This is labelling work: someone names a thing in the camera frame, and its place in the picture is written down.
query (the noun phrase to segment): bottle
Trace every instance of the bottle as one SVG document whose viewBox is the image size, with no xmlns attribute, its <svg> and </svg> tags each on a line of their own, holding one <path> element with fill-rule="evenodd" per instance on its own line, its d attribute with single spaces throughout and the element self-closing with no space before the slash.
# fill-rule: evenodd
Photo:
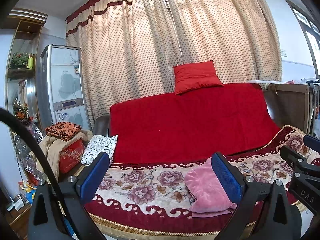
<svg viewBox="0 0 320 240">
<path fill-rule="evenodd" d="M 32 69 L 33 68 L 33 57 L 32 57 L 32 53 L 29 53 L 29 59 L 28 59 L 28 69 Z"/>
</svg>

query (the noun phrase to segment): beige jacket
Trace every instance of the beige jacket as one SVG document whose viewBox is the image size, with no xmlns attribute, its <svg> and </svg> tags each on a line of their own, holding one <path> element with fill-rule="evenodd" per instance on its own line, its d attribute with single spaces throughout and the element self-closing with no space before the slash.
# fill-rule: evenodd
<svg viewBox="0 0 320 240">
<path fill-rule="evenodd" d="M 73 138 L 66 142 L 53 136 L 45 136 L 44 139 L 39 143 L 39 146 L 44 155 L 47 157 L 48 163 L 57 180 L 59 177 L 59 160 L 61 151 L 79 139 L 82 139 L 84 142 L 89 142 L 91 138 L 91 131 L 81 129 Z M 43 172 L 41 164 L 38 160 L 36 160 L 36 157 L 32 151 L 30 152 L 30 156 L 36 161 L 36 169 Z"/>
</svg>

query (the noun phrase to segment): curtain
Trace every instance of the curtain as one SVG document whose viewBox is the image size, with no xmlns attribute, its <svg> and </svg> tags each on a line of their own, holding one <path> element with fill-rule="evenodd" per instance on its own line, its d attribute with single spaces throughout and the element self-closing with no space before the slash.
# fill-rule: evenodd
<svg viewBox="0 0 320 240">
<path fill-rule="evenodd" d="M 182 59 L 165 0 L 90 0 L 67 18 L 66 36 L 82 48 L 92 125 L 115 103 L 173 92 Z"/>
<path fill-rule="evenodd" d="M 184 63 L 213 60 L 223 83 L 281 81 L 276 25 L 265 0 L 168 0 Z"/>
</svg>

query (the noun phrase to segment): metal screw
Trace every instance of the metal screw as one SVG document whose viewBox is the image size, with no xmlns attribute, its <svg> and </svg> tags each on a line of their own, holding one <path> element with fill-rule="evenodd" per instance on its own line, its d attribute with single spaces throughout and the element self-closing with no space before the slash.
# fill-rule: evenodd
<svg viewBox="0 0 320 240">
<path fill-rule="evenodd" d="M 282 185 L 282 181 L 279 180 L 279 179 L 276 179 L 276 184 L 277 184 L 278 186 L 281 186 L 281 185 Z"/>
<path fill-rule="evenodd" d="M 69 182 L 74 182 L 76 180 L 76 178 L 77 178 L 76 176 L 72 175 L 72 176 L 68 177 L 68 181 Z"/>
<path fill-rule="evenodd" d="M 38 185 L 42 186 L 43 184 L 45 184 L 45 180 L 44 179 L 39 180 Z"/>
<path fill-rule="evenodd" d="M 253 177 L 250 176 L 250 175 L 247 175 L 247 176 L 245 176 L 245 180 L 246 180 L 247 182 L 253 182 Z"/>
</svg>

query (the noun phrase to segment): window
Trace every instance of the window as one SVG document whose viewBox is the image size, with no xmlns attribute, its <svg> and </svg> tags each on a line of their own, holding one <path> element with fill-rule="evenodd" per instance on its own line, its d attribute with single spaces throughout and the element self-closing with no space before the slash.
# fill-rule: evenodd
<svg viewBox="0 0 320 240">
<path fill-rule="evenodd" d="M 289 0 L 286 0 L 296 16 L 303 33 L 306 37 L 311 53 L 313 65 L 316 70 L 316 77 L 320 78 L 320 31 L 313 19 Z"/>
</svg>

